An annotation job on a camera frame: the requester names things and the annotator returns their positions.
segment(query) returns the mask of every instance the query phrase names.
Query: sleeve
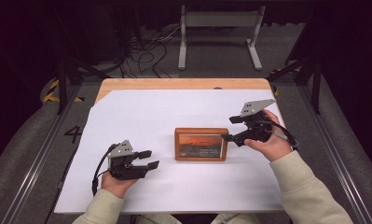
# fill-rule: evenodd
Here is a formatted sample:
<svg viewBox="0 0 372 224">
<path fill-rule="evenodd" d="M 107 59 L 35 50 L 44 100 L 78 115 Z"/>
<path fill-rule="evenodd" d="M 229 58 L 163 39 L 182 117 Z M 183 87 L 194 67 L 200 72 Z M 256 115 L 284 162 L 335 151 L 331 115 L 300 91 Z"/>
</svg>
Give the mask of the sleeve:
<svg viewBox="0 0 372 224">
<path fill-rule="evenodd" d="M 352 223 L 345 209 L 334 200 L 297 151 L 270 166 L 279 182 L 282 206 L 294 223 Z"/>
<path fill-rule="evenodd" d="M 99 189 L 87 207 L 86 213 L 73 223 L 117 223 L 124 201 L 105 189 Z"/>
</svg>

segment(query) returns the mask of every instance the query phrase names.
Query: white metal stand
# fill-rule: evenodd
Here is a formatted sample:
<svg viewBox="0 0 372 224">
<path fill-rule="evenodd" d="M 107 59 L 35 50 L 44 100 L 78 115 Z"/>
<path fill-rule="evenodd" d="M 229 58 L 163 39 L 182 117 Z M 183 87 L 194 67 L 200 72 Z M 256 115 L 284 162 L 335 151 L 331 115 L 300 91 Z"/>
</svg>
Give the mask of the white metal stand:
<svg viewBox="0 0 372 224">
<path fill-rule="evenodd" d="M 182 6 L 181 31 L 182 39 L 180 43 L 179 54 L 179 70 L 186 69 L 186 27 L 201 27 L 201 26 L 250 26 L 253 27 L 253 36 L 247 39 L 247 48 L 255 65 L 256 70 L 261 70 L 262 65 L 259 61 L 258 54 L 255 50 L 255 41 L 257 40 L 259 28 L 264 17 L 265 7 L 261 7 L 259 11 L 245 12 L 210 12 L 210 11 L 190 11 L 186 12 L 186 7 Z"/>
</svg>

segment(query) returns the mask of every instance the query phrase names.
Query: number 4 marking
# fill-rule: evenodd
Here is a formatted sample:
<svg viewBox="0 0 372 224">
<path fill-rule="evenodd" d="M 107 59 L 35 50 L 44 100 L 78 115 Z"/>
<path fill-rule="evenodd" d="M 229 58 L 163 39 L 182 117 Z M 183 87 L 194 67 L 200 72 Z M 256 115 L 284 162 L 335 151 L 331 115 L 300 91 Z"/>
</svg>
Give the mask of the number 4 marking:
<svg viewBox="0 0 372 224">
<path fill-rule="evenodd" d="M 73 144 L 76 141 L 77 137 L 82 134 L 82 133 L 79 133 L 78 132 L 79 130 L 80 130 L 80 127 L 78 127 L 76 125 L 73 129 L 67 131 L 64 135 L 71 135 L 71 136 L 73 136 L 73 141 L 72 141 L 72 144 Z"/>
</svg>

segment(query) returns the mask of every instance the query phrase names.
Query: white tabletop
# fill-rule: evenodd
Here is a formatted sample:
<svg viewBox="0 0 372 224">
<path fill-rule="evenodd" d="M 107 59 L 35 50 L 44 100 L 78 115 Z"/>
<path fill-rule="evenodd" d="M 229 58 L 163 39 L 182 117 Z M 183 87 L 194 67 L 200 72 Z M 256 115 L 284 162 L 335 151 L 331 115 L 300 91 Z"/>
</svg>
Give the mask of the white tabletop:
<svg viewBox="0 0 372 224">
<path fill-rule="evenodd" d="M 261 212 L 282 210 L 280 190 L 269 161 L 248 147 L 228 143 L 223 162 L 174 159 L 177 127 L 228 128 L 249 101 L 273 99 L 271 90 L 124 90 L 111 91 L 90 111 L 78 151 L 66 177 L 56 213 L 84 213 L 92 200 L 91 181 L 104 152 L 130 140 L 135 151 L 152 150 L 160 161 L 125 196 L 124 214 Z M 276 104 L 267 107 L 282 117 Z M 107 168 L 107 161 L 101 171 Z"/>
</svg>

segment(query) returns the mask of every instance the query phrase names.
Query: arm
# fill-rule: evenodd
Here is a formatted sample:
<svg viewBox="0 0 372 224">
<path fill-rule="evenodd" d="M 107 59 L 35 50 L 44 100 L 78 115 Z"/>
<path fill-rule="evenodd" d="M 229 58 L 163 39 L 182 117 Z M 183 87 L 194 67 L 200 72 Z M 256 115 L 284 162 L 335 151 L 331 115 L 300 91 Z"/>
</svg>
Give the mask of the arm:
<svg viewBox="0 0 372 224">
<path fill-rule="evenodd" d="M 122 198 L 127 189 L 136 181 L 137 179 L 117 180 L 109 173 L 104 173 L 102 188 L 93 197 L 86 213 L 76 219 L 74 223 L 117 223 L 124 203 Z"/>
<path fill-rule="evenodd" d="M 277 117 L 265 111 L 270 119 Z M 282 192 L 282 205 L 295 223 L 352 223 L 346 211 L 334 200 L 325 184 L 293 151 L 287 141 L 273 134 L 266 143 L 246 139 L 244 144 L 271 161 Z"/>
</svg>

